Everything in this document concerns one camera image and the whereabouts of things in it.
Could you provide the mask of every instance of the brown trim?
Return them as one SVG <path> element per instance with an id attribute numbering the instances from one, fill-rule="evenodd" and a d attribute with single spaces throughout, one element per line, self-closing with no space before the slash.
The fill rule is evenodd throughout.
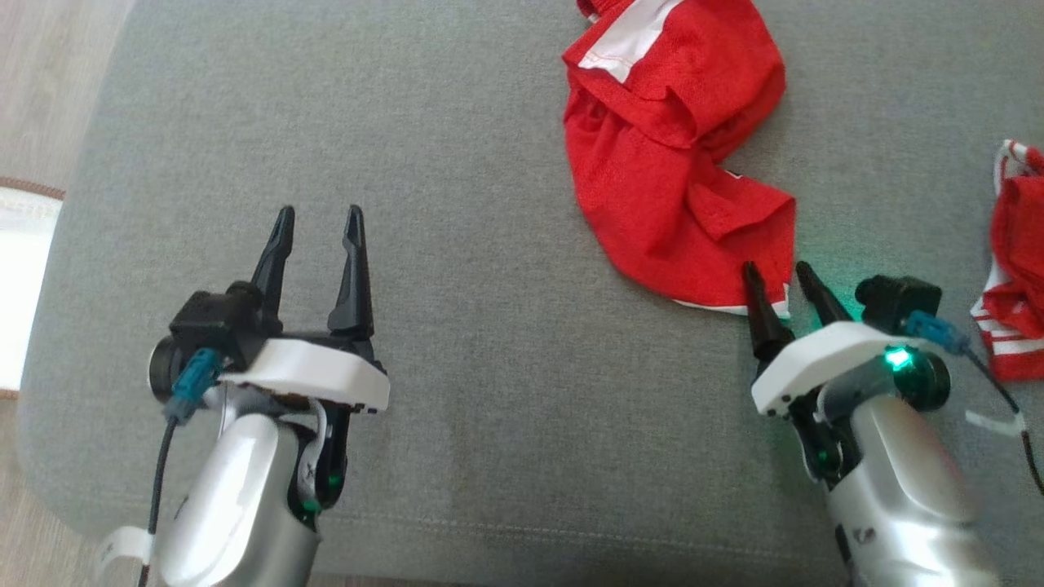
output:
<path id="1" fill-rule="evenodd" d="M 37 195 L 43 195 L 44 197 L 65 199 L 65 192 L 57 188 L 50 188 L 43 184 L 34 184 L 32 182 L 16 180 L 14 178 L 0 177 L 0 188 L 20 189 Z"/>

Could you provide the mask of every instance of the wooden floor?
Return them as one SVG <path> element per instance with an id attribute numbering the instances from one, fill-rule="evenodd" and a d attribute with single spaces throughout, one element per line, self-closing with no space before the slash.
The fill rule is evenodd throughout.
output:
<path id="1" fill-rule="evenodd" d="M 0 178 L 66 190 L 117 36 L 135 0 L 0 0 Z M 0 399 L 0 585 L 93 585 L 95 545 L 28 491 L 15 449 L 17 403 Z M 136 585 L 118 561 L 102 585 Z M 313 577 L 316 587 L 418 587 Z"/>

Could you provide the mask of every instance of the gray ottoman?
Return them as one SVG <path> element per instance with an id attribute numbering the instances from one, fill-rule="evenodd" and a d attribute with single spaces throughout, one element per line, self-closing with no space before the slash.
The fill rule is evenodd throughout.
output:
<path id="1" fill-rule="evenodd" d="M 844 298 L 876 273 L 917 275 L 973 328 L 991 159 L 1004 138 L 1044 142 L 1044 70 L 1019 60 L 1044 19 L 1033 0 L 1004 4 L 759 2 L 789 89 L 729 166 L 798 198 L 799 257 Z M 293 204 L 282 315 L 322 326 L 357 203 L 393 399 L 353 424 L 317 569 L 839 582 L 793 433 L 753 407 L 743 321 L 622 278 L 576 209 L 560 54 L 586 24 L 571 0 L 140 0 L 37 316 L 20 402 L 35 491 L 91 537 L 143 524 L 163 428 L 144 372 L 166 324 L 193 290 L 248 278 Z M 804 301 L 792 310 L 798 331 L 813 328 Z M 1018 443 L 964 422 L 1002 402 L 951 367 L 953 397 L 931 420 L 1002 569 L 1034 582 L 1044 502 Z M 1029 388 L 1020 401 L 1044 430 Z M 215 426 L 204 414 L 174 437 L 165 519 Z"/>

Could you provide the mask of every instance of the white cable tie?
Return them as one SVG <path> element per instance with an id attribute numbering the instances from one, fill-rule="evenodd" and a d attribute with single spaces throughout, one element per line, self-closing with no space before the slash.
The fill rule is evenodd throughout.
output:
<path id="1" fill-rule="evenodd" d="M 986 428 L 991 432 L 1012 438 L 1021 436 L 1026 429 L 1026 419 L 1022 416 L 1021 412 L 1016 414 L 1015 419 L 1011 422 L 1000 422 L 968 409 L 965 410 L 965 420 L 968 420 L 969 424 Z"/>
<path id="2" fill-rule="evenodd" d="M 106 536 L 94 556 L 94 582 L 100 582 L 109 565 L 121 557 L 140 559 L 141 564 L 149 564 L 155 539 L 145 529 L 133 525 L 117 529 Z"/>

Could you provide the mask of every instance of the blue cable connector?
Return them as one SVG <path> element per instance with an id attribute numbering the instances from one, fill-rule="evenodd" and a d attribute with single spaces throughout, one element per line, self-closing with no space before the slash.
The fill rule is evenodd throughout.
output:
<path id="1" fill-rule="evenodd" d="M 207 390 L 217 383 L 223 363 L 214 349 L 199 349 L 189 359 L 185 370 L 177 376 L 172 389 L 173 397 L 163 406 L 163 418 L 177 421 L 184 426 L 195 414 Z"/>
<path id="2" fill-rule="evenodd" d="M 910 336 L 931 341 L 946 349 L 946 352 L 950 354 L 968 354 L 971 348 L 971 343 L 967 334 L 957 330 L 949 322 L 938 319 L 925 311 L 914 310 L 910 312 L 904 328 Z"/>

